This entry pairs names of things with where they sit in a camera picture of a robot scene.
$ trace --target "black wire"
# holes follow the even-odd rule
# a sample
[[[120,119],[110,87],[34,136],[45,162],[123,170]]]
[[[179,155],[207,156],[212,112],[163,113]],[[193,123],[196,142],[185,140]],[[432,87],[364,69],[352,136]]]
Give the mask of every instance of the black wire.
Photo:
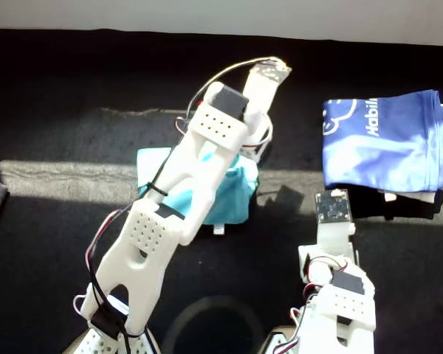
[[[164,166],[165,166],[165,163],[166,163],[167,160],[169,159],[169,156],[172,154],[173,149],[174,149],[174,148],[171,148],[171,150],[169,151],[169,154],[166,156],[166,158],[164,159],[164,161],[162,162],[162,164],[159,166],[159,169],[158,169],[158,171],[156,172],[156,175],[153,177],[153,180],[152,180],[151,182],[148,182],[148,183],[145,185],[145,186],[146,186],[145,190],[144,190],[144,191],[138,196],[138,198],[137,198],[136,200],[143,198],[143,197],[146,195],[146,193],[149,192],[150,189],[154,189],[154,190],[156,190],[156,191],[159,192],[159,193],[163,192],[163,191],[161,191],[159,188],[155,187],[155,183],[156,183],[157,179],[159,178],[159,176],[160,176],[160,174],[161,174],[161,172],[162,172],[162,169],[163,169]],[[115,309],[115,308],[110,304],[110,302],[109,302],[108,299],[106,298],[105,293],[103,292],[102,288],[100,287],[100,284],[98,283],[97,276],[96,276],[96,273],[95,273],[95,269],[94,269],[94,266],[93,266],[93,262],[92,262],[92,260],[93,260],[94,254],[95,254],[95,249],[97,248],[98,241],[101,239],[101,237],[103,236],[103,234],[105,233],[105,231],[108,229],[108,227],[110,226],[110,224],[113,223],[115,220],[117,220],[117,219],[118,219],[118,218],[119,218],[124,212],[126,212],[128,209],[130,209],[131,206],[133,205],[133,203],[134,203],[135,201],[132,201],[130,204],[128,204],[127,206],[125,206],[124,208],[122,208],[122,209],[121,209],[121,210],[120,210],[120,211],[119,211],[119,212],[118,212],[118,213],[117,213],[117,214],[116,214],[116,215],[115,215],[115,216],[109,221],[107,227],[102,231],[102,234],[99,236],[98,239],[96,239],[96,241],[95,241],[95,245],[94,245],[94,247],[93,247],[93,249],[92,249],[92,251],[91,251],[91,253],[90,253],[90,256],[89,256],[89,275],[90,275],[90,283],[92,284],[92,290],[93,290],[93,293],[94,293],[95,301],[97,302],[98,308],[99,308],[99,310],[101,311],[101,313],[102,313],[102,314],[103,314],[103,315],[104,315],[109,321],[113,321],[113,322],[119,324],[120,332],[123,334],[123,338],[124,338],[124,340],[125,340],[125,349],[126,349],[127,354],[131,354],[131,347],[130,347],[130,344],[129,344],[129,338],[139,338],[142,334],[144,334],[144,333],[146,332],[146,330],[147,330],[147,326],[145,326],[145,329],[144,329],[144,331],[143,331],[141,334],[137,334],[137,335],[129,334],[129,333],[126,331],[126,328],[125,328],[125,322],[121,320],[121,317],[120,317],[120,316],[118,316],[118,314],[117,314],[117,309]],[[97,293],[98,293],[98,295],[100,296],[100,298],[102,299],[103,303],[105,304],[105,307],[103,307],[102,304],[100,303],[100,301],[99,301],[99,299],[98,299],[98,296],[97,296]]]

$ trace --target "teal cloth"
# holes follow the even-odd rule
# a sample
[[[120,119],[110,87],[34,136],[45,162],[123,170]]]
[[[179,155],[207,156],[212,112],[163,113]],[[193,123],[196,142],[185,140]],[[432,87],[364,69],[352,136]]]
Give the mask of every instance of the teal cloth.
[[[169,154],[170,148],[140,149],[137,154],[138,189],[152,180],[157,169]],[[202,161],[207,161],[212,153],[207,153]],[[191,179],[188,178],[168,192],[163,203],[185,215],[192,200]],[[237,224],[249,217],[250,199],[258,186],[258,166],[244,156],[238,155],[228,169],[216,191],[215,203],[204,220],[204,225]]]

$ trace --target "perforated plastic panel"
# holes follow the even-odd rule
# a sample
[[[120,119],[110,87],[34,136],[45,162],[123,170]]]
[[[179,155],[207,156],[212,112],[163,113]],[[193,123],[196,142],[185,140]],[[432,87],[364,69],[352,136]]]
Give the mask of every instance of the perforated plastic panel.
[[[337,314],[376,327],[374,300],[331,284],[325,285],[318,294],[319,313]]]
[[[124,343],[119,343],[107,336],[100,336],[94,329],[90,329],[74,354],[114,354],[119,349],[119,353],[125,353]],[[151,346],[146,335],[140,336],[136,341],[130,343],[131,354],[156,354],[151,350]]]
[[[239,150],[248,132],[243,122],[206,103],[202,103],[197,109],[189,129],[231,151]]]
[[[136,247],[147,254],[154,253],[164,242],[166,228],[164,219],[153,213],[140,212],[134,223],[130,238]]]

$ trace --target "red wire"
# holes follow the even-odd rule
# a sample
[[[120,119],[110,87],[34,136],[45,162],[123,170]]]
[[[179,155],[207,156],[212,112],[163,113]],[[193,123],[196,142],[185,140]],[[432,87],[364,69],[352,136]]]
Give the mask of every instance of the red wire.
[[[309,284],[305,285],[305,287],[303,288],[303,291],[302,291],[302,296],[303,296],[304,299],[307,298],[307,296],[306,296],[307,295],[307,291],[310,288],[314,288],[315,286],[320,286],[320,285],[314,284],[313,282],[310,282]]]
[[[316,257],[313,257],[309,261],[309,264],[308,264],[307,270],[306,270],[307,282],[310,282],[310,276],[309,276],[310,264],[312,264],[312,261],[317,260],[318,258],[326,258],[328,260],[332,260],[333,262],[335,262],[340,267],[340,271],[344,271],[346,269],[346,266],[348,265],[348,262],[346,262],[346,264],[342,267],[341,264],[339,264],[337,260],[335,260],[334,258],[328,257],[328,256],[316,256]]]
[[[295,347],[297,345],[297,343],[298,343],[298,338],[296,338],[291,344],[287,345],[279,353],[277,353],[276,350],[279,349],[279,348],[282,348],[284,345],[286,345],[286,343],[278,344],[278,345],[276,345],[274,347],[274,349],[272,350],[272,353],[274,353],[274,354],[284,354],[285,352],[288,352],[293,347]]]
[[[114,215],[111,216],[110,218],[108,218],[105,223],[100,225],[100,228],[98,229],[97,234],[95,235],[95,238],[94,238],[94,240],[92,242],[92,247],[90,247],[88,252],[86,253],[86,259],[87,259],[88,263],[90,263],[90,257],[92,255],[92,252],[95,249],[95,245],[97,244],[98,240],[103,235],[103,233],[105,232],[106,228],[109,227],[109,224],[111,223],[113,218],[114,218]]]

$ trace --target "logo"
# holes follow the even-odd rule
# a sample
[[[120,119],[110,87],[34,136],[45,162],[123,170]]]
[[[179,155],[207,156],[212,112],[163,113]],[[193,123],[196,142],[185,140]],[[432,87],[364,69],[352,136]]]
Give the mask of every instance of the logo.
[[[328,101],[328,104],[331,105],[333,103],[332,100]],[[329,118],[328,122],[324,122],[323,123],[323,135],[330,135],[333,134],[335,131],[338,130],[338,128],[340,127],[340,122],[342,120],[346,120],[348,118],[351,118],[351,116],[354,113],[354,110],[356,109],[357,106],[357,100],[353,99],[351,100],[351,107],[349,109],[348,112],[346,112],[345,114],[339,116],[339,117],[335,117],[335,118]],[[326,110],[323,110],[323,116],[326,115]]]
[[[366,130],[369,135],[379,136],[379,110],[377,109],[377,98],[370,98],[366,101],[368,113],[364,117],[368,120]]]

